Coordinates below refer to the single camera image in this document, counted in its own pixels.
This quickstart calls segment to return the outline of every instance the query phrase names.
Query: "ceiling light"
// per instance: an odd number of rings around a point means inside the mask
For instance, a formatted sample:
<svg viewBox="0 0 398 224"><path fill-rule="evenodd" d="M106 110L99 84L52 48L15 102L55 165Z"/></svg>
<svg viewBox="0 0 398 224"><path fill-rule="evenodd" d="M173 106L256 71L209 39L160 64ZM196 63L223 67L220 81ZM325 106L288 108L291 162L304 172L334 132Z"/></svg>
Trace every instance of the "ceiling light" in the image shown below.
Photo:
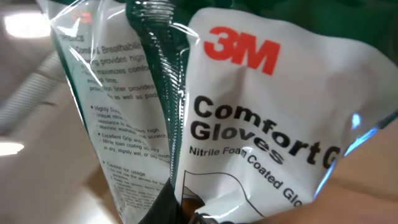
<svg viewBox="0 0 398 224"><path fill-rule="evenodd" d="M40 12L25 12L4 17L9 35L17 38L38 38L50 35L50 22Z"/></svg>
<svg viewBox="0 0 398 224"><path fill-rule="evenodd" d="M11 141L10 139L0 139L0 156L8 156L17 154L24 148L20 142Z"/></svg>

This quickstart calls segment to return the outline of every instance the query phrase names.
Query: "plastic bag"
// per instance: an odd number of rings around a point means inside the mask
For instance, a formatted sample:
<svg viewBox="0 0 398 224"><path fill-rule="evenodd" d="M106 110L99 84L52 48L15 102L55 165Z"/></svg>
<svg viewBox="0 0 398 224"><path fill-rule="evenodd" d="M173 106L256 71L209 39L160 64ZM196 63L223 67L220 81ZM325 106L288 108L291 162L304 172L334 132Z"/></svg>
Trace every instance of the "plastic bag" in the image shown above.
<svg viewBox="0 0 398 224"><path fill-rule="evenodd" d="M397 12L385 1L128 1L169 116L182 207L248 223L312 202L336 162L394 117Z"/></svg>
<svg viewBox="0 0 398 224"><path fill-rule="evenodd" d="M170 172L167 131L146 55L117 1L40 1L124 223L149 211Z"/></svg>
<svg viewBox="0 0 398 224"><path fill-rule="evenodd" d="M397 114L396 3L39 4L124 223L310 203Z"/></svg>

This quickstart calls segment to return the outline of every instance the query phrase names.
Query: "white label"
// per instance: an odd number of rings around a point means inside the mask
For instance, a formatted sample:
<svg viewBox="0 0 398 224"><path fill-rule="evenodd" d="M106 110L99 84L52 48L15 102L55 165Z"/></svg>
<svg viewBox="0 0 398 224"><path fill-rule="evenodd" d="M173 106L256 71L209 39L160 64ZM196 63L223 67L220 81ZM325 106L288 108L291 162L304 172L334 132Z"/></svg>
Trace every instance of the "white label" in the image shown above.
<svg viewBox="0 0 398 224"><path fill-rule="evenodd" d="M52 26L121 218L138 223L169 177L170 157L162 107L125 7L85 1Z"/></svg>
<svg viewBox="0 0 398 224"><path fill-rule="evenodd" d="M215 8L189 28L175 195L218 223L311 202L333 160L398 107L396 66L357 40Z"/></svg>

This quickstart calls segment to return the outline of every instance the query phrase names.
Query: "glove package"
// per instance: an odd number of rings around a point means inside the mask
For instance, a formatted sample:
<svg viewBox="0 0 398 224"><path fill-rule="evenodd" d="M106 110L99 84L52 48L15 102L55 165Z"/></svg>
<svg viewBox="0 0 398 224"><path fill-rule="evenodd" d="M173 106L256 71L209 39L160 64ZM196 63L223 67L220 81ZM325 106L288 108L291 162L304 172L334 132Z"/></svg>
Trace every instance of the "glove package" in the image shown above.
<svg viewBox="0 0 398 224"><path fill-rule="evenodd" d="M396 117L397 3L39 3L124 223L310 203Z"/></svg>

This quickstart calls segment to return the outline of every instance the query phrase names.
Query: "3m logo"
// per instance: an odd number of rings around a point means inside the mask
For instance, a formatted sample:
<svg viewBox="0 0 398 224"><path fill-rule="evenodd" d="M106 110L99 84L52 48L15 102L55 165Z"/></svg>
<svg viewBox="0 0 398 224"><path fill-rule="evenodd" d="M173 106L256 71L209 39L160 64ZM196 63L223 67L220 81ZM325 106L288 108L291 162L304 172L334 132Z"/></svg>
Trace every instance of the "3m logo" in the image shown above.
<svg viewBox="0 0 398 224"><path fill-rule="evenodd" d="M278 59L280 44L266 40L256 52L256 37L247 33L238 33L228 27L214 27L211 34L226 34L227 37L220 37L218 43L223 46L222 50L216 50L215 43L205 41L205 52L214 60L231 59L232 63L241 65L243 58L247 55L247 66L257 69L260 63L265 60L262 72L272 75Z"/></svg>

